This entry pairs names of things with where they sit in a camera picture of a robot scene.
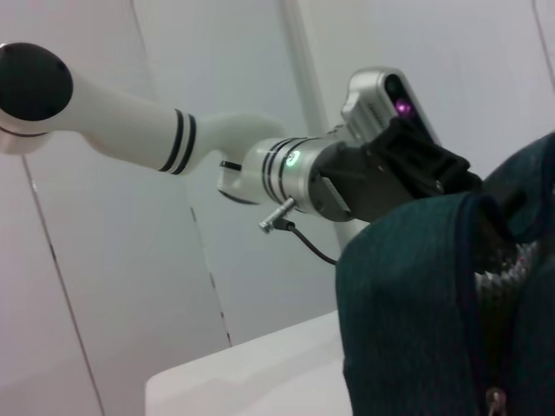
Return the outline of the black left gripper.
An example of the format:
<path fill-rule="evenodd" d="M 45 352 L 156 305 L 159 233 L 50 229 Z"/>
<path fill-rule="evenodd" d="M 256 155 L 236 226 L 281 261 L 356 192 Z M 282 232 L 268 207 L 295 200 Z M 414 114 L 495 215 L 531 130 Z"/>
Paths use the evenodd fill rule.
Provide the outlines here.
<path fill-rule="evenodd" d="M 426 139 L 404 119 L 390 121 L 369 143 L 338 146 L 318 173 L 339 197 L 343 213 L 333 221 L 374 222 L 413 200 L 475 192 L 481 237 L 524 237 L 528 229 L 523 181 L 482 181 L 465 158 Z"/>

